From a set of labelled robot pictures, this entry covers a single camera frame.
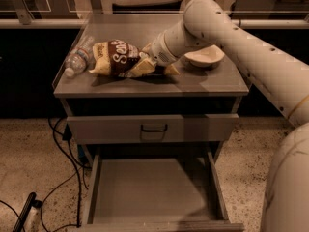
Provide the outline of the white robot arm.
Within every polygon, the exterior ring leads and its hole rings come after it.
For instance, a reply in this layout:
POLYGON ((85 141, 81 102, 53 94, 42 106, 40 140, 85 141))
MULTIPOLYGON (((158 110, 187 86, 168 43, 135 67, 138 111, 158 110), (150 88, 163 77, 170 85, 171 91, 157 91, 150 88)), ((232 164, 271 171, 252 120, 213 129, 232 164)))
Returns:
POLYGON ((237 27, 213 0, 191 0, 183 18, 143 48, 133 76, 167 72, 187 52, 211 45, 246 74, 295 126, 273 155, 261 232, 309 232, 309 67, 237 27))

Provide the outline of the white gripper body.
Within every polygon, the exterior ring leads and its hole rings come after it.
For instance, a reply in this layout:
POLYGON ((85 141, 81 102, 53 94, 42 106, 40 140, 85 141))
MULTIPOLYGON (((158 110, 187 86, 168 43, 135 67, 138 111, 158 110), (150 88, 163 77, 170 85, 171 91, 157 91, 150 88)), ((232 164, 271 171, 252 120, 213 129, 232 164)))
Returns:
POLYGON ((167 67, 178 60, 175 55, 177 38, 168 32, 160 33, 152 42, 149 55, 159 66, 167 67))

